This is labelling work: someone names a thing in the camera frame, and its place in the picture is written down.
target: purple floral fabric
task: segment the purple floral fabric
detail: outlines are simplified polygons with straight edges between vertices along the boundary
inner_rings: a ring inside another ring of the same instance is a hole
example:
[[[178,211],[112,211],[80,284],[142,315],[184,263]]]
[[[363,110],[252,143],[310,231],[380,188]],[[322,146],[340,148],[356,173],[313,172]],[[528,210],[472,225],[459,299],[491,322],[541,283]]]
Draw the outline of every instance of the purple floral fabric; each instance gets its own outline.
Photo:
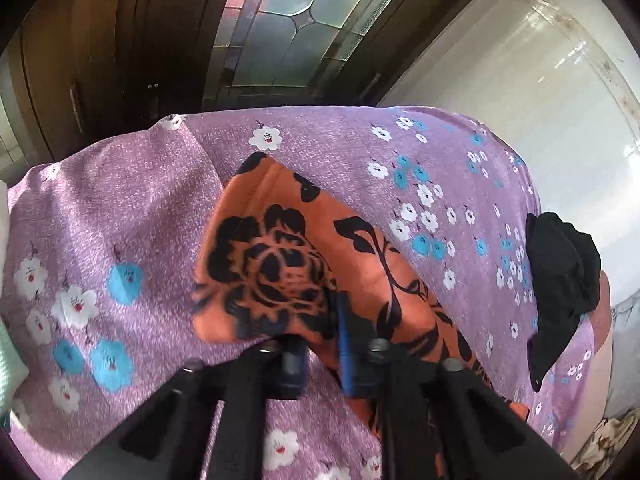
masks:
[[[501,395],[556,449],[593,352],[588,319],[535,394],[536,301],[525,247],[540,203],[523,160],[486,126],[436,108],[288,107],[174,116],[33,168],[9,192],[0,307],[30,369],[11,437],[59,479],[188,358],[191,276],[225,183],[256,149],[383,229],[437,294]],[[267,479],[380,478],[380,446],[310,354],[303,399],[268,406]]]

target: orange fabric with black floral print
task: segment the orange fabric with black floral print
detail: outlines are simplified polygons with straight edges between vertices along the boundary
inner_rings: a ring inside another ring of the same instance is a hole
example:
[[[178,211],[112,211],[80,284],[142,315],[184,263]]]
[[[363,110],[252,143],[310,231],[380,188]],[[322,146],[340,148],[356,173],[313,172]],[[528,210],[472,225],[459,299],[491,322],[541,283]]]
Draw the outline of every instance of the orange fabric with black floral print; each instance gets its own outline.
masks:
[[[332,298],[340,291],[378,337],[425,361],[460,359],[491,386],[434,293],[382,232],[261,152],[223,191],[195,281],[193,324],[205,341],[299,334],[337,370]],[[351,405],[371,426],[369,405]],[[511,405],[526,417],[526,407]]]

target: black cloth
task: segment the black cloth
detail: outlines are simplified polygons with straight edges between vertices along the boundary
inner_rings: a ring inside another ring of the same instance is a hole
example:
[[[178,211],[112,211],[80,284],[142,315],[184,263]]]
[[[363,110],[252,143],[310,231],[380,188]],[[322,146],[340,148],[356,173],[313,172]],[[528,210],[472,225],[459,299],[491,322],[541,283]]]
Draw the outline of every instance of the black cloth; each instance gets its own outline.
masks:
[[[556,213],[527,215],[527,256],[538,304],[538,332],[527,343],[534,391],[574,336],[580,316],[600,301],[600,254],[591,235]]]

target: light green cloth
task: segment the light green cloth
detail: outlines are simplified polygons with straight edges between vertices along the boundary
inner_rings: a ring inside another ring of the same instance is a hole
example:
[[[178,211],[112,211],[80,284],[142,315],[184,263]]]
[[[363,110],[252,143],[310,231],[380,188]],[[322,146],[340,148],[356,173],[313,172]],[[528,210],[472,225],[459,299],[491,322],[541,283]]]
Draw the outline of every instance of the light green cloth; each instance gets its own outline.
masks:
[[[6,184],[0,181],[0,269],[4,269],[8,241],[9,206]],[[0,274],[0,294],[2,294],[2,274]],[[0,321],[0,417],[11,409],[15,391],[27,375],[29,371],[15,350],[4,323]]]
[[[0,415],[11,409],[15,391],[27,375],[29,371],[15,351],[4,323],[0,321]]]

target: cabinet handle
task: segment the cabinet handle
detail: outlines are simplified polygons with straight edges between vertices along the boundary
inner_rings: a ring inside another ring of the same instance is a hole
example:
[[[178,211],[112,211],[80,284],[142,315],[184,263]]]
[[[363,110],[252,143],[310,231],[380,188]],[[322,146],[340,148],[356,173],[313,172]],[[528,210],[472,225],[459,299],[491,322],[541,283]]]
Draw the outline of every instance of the cabinet handle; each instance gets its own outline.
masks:
[[[80,107],[80,99],[78,98],[78,85],[74,81],[69,87],[69,96],[71,97],[71,106],[74,109],[76,124],[80,134],[84,136],[84,120],[82,118],[82,108]]]

